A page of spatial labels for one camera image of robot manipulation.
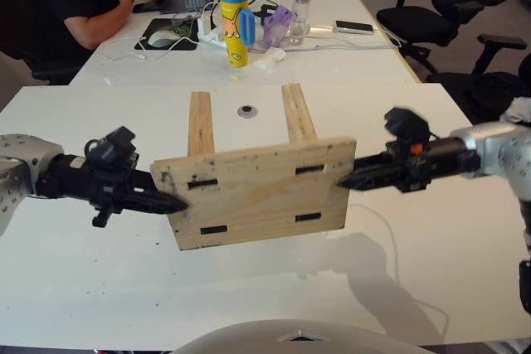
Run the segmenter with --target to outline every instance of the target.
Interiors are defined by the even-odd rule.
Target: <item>plywood board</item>
[[[190,207],[169,216],[181,250],[344,227],[356,143],[327,138],[157,161],[161,192]]]
[[[300,85],[298,83],[283,85],[282,99],[290,142],[316,140],[317,133]]]
[[[214,153],[214,132],[210,93],[199,91],[190,96],[188,156],[203,153]]]

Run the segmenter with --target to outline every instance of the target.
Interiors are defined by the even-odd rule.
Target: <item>white mouse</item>
[[[175,43],[181,38],[177,33],[171,31],[156,31],[148,39],[148,44],[151,47],[161,49]]]

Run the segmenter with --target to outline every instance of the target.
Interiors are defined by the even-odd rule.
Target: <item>yellow cup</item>
[[[222,0],[223,28],[229,64],[247,65],[247,47],[255,41],[255,19],[247,0]]]

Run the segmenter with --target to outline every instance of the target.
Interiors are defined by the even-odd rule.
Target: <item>floor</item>
[[[396,0],[362,0],[368,10],[375,14],[378,10],[391,7]],[[407,0],[407,4],[431,7],[431,0]],[[460,29],[459,36],[445,48],[433,46],[431,62],[441,71],[471,71],[475,60],[482,51],[481,44],[476,40],[480,33],[496,35],[520,36],[531,43],[531,7],[522,0],[508,0],[497,7],[486,9],[478,15],[470,24]],[[515,73],[526,51],[501,51],[492,63],[490,70],[504,70]],[[423,68],[409,61],[417,74],[424,78],[426,72]],[[520,342],[520,347],[529,344],[529,341]],[[494,353],[484,344],[459,345],[449,347],[429,347],[439,354],[490,354]],[[519,349],[511,349],[506,345],[505,353],[515,354],[522,352]],[[0,354],[89,354],[91,351],[71,351],[55,349],[36,349],[19,347],[0,347]]]

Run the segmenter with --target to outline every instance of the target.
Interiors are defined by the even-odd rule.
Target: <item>mouse pad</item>
[[[188,36],[193,41],[199,41],[197,38],[197,20],[192,18],[155,18],[151,21],[146,31],[142,34],[145,37],[140,41],[146,50],[167,50],[171,45],[166,47],[152,47],[148,44],[149,37],[156,31],[171,31],[177,33],[180,36]],[[181,41],[177,44],[174,50],[196,50],[197,45],[187,40]],[[136,50],[141,50],[142,47],[137,43],[134,47]]]

